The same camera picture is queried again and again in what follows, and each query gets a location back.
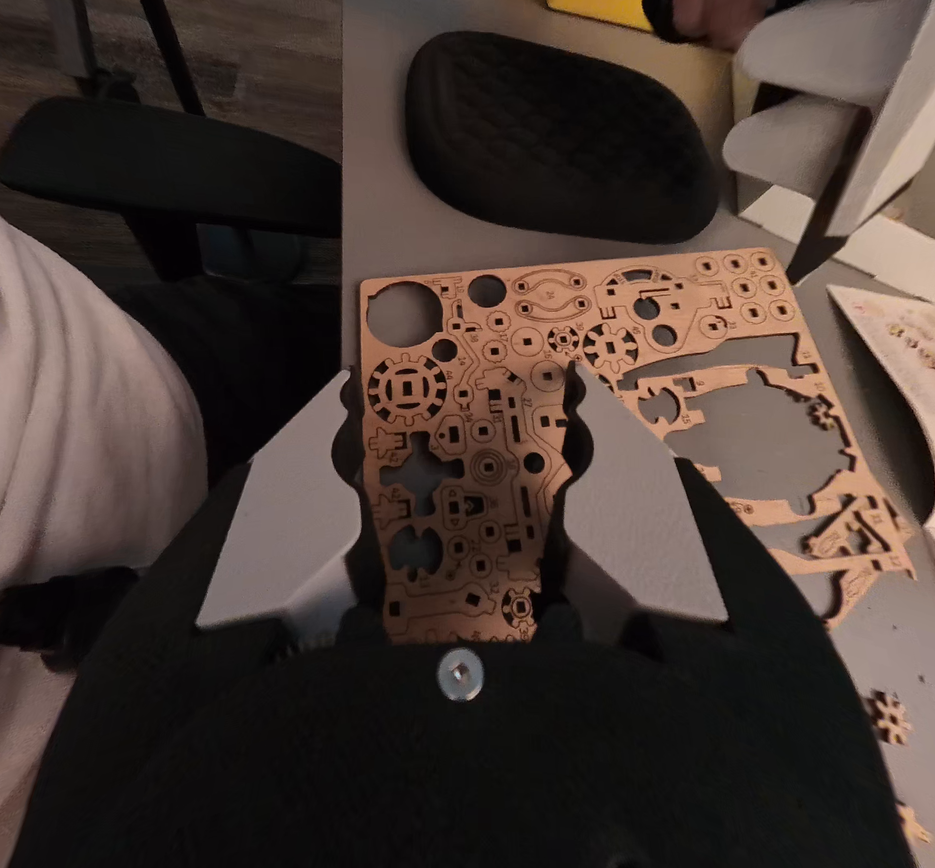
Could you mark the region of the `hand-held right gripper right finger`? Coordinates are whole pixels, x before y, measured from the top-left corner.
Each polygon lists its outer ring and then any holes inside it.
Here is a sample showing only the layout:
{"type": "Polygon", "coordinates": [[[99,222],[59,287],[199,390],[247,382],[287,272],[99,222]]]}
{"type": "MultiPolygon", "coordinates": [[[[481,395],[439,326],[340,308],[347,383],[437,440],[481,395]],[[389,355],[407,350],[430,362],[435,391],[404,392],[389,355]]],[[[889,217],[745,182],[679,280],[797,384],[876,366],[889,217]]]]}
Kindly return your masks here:
{"type": "Polygon", "coordinates": [[[645,613],[715,625],[728,612],[669,447],[582,362],[567,369],[545,536],[540,629],[617,641],[645,613]]]}

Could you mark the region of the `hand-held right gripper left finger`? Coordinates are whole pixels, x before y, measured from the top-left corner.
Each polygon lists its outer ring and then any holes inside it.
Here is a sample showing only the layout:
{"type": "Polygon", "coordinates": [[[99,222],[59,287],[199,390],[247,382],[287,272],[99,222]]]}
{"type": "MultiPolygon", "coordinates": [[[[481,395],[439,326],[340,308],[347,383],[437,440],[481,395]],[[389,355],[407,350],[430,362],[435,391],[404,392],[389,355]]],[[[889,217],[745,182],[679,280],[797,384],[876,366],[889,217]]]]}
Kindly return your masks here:
{"type": "Polygon", "coordinates": [[[376,602],[361,439],[344,369],[251,460],[199,628],[272,618],[296,638],[336,638],[349,609],[376,602]]]}

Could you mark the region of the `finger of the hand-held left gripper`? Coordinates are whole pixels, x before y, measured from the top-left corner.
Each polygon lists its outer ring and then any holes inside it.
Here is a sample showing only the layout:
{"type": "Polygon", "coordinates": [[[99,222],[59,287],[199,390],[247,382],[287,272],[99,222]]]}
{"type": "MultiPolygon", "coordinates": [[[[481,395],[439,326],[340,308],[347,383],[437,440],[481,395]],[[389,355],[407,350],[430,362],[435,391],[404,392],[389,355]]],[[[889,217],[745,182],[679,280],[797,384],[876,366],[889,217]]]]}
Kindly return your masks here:
{"type": "Polygon", "coordinates": [[[916,37],[876,107],[789,90],[728,134],[734,172],[812,203],[786,268],[805,280],[909,184],[933,151],[933,36],[916,37]]]}
{"type": "Polygon", "coordinates": [[[751,79],[876,106],[909,56],[931,0],[808,0],[759,23],[736,63],[751,79]]]}

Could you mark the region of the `wooden parts sheet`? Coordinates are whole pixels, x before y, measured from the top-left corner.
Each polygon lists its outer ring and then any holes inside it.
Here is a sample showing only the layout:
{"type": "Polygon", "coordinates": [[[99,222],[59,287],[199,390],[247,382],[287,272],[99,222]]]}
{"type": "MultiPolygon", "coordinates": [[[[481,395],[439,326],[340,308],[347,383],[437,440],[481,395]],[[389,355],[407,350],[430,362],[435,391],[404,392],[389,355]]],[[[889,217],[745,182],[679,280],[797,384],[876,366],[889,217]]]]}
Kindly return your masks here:
{"type": "Polygon", "coordinates": [[[387,570],[384,624],[396,642],[527,641],[563,455],[567,368],[659,440],[700,427],[690,405],[751,376],[837,434],[844,463],[803,508],[728,497],[750,528],[814,523],[790,575],[820,574],[838,627],[886,573],[916,580],[913,532],[859,449],[791,285],[766,249],[466,271],[408,280],[440,326],[409,347],[374,334],[360,289],[364,480],[387,570]]]}

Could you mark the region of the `black quilted cushion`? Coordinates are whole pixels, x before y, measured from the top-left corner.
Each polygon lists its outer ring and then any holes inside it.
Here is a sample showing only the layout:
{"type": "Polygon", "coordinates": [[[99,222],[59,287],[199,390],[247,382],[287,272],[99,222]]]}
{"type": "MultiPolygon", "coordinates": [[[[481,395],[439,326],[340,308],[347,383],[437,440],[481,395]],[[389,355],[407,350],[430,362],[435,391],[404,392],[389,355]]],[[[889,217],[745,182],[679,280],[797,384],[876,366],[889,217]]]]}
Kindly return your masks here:
{"type": "Polygon", "coordinates": [[[441,33],[411,60],[404,120],[421,182],[492,224],[671,245],[705,230],[718,209],[716,171],[684,103],[600,59],[441,33]]]}

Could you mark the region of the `instruction booklet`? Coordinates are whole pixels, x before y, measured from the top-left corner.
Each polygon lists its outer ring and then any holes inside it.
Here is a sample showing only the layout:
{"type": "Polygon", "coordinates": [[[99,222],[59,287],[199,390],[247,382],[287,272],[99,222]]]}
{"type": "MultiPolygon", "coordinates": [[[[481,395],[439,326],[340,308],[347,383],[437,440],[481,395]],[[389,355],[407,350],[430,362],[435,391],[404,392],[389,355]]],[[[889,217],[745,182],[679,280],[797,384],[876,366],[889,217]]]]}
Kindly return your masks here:
{"type": "Polygon", "coordinates": [[[826,290],[893,379],[933,382],[933,304],[842,285],[826,290]]]}

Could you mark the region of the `wooden gear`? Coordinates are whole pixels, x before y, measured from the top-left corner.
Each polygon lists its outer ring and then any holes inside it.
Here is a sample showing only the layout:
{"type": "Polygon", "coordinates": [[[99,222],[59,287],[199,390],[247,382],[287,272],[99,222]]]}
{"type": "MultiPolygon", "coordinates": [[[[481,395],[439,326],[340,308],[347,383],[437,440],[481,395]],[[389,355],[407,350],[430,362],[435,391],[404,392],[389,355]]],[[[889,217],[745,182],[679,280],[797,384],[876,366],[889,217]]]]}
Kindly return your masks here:
{"type": "Polygon", "coordinates": [[[868,709],[872,726],[883,743],[908,745],[915,727],[910,722],[906,706],[895,694],[872,690],[868,709]]]}

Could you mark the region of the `black office chair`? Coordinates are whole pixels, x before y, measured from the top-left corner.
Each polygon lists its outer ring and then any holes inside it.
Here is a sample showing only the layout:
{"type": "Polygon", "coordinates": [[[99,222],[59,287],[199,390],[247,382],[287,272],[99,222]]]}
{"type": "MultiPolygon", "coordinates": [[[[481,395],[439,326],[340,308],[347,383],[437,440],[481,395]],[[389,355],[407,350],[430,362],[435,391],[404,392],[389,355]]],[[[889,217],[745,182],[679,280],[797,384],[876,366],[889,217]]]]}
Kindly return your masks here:
{"type": "Polygon", "coordinates": [[[156,275],[204,274],[197,229],[338,241],[342,171],[266,132],[158,107],[77,97],[34,104],[2,145],[12,191],[120,215],[156,275]]]}

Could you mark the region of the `black metal pole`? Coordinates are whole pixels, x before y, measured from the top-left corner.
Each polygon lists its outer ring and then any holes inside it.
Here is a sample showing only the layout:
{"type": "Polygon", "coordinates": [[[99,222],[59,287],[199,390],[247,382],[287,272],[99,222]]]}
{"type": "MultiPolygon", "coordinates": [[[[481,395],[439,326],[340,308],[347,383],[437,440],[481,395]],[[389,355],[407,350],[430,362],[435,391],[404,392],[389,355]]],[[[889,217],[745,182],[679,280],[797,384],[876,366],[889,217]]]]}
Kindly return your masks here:
{"type": "Polygon", "coordinates": [[[187,114],[204,117],[206,113],[165,0],[138,0],[138,3],[162,56],[181,109],[187,114]]]}

